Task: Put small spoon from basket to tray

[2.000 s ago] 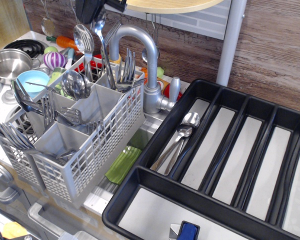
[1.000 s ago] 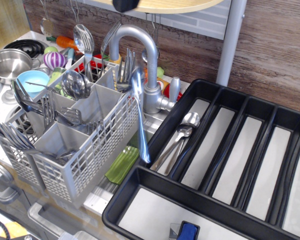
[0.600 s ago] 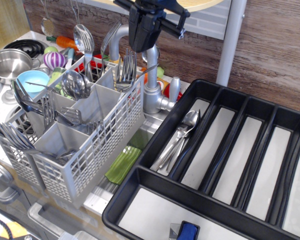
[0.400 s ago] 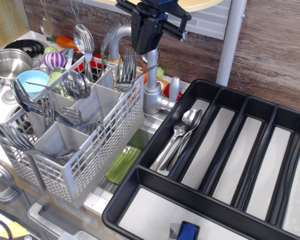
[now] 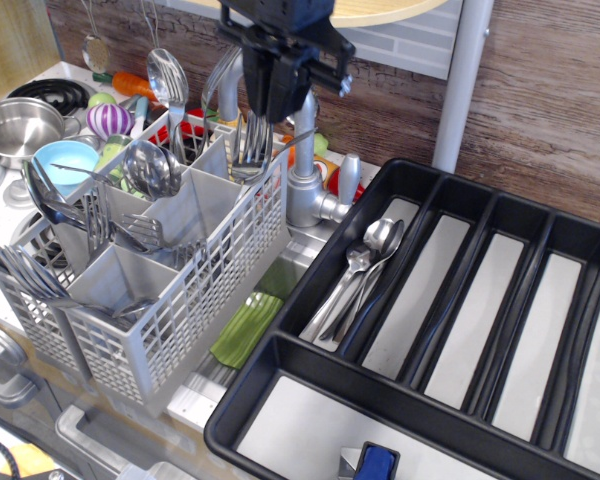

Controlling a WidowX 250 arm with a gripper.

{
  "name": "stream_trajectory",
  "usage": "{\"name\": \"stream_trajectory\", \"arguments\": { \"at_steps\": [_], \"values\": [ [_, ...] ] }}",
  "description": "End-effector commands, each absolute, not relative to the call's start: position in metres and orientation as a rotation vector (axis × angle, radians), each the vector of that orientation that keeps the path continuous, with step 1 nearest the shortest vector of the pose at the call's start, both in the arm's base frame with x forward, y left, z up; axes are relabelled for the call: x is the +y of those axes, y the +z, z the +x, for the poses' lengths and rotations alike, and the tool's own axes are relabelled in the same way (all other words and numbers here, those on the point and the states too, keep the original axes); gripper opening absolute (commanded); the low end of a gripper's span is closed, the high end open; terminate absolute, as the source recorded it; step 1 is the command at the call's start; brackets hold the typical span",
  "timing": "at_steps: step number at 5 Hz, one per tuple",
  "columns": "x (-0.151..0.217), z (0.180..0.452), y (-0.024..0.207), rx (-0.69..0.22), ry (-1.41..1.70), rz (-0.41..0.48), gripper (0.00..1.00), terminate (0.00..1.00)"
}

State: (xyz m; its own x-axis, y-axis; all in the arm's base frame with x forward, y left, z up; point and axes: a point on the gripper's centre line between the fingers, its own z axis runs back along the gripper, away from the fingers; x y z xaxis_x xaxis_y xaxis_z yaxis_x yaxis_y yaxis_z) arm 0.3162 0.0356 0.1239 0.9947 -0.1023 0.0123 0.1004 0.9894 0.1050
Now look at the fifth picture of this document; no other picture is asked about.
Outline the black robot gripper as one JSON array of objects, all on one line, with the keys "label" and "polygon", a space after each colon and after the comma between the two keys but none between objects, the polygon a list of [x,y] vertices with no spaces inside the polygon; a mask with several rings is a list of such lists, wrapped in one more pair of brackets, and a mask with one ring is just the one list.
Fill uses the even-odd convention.
[{"label": "black robot gripper", "polygon": [[242,47],[248,102],[256,115],[267,111],[270,123],[283,121],[301,109],[311,81],[341,97],[350,93],[355,47],[332,25],[334,8],[333,1],[220,3],[219,29]]}]

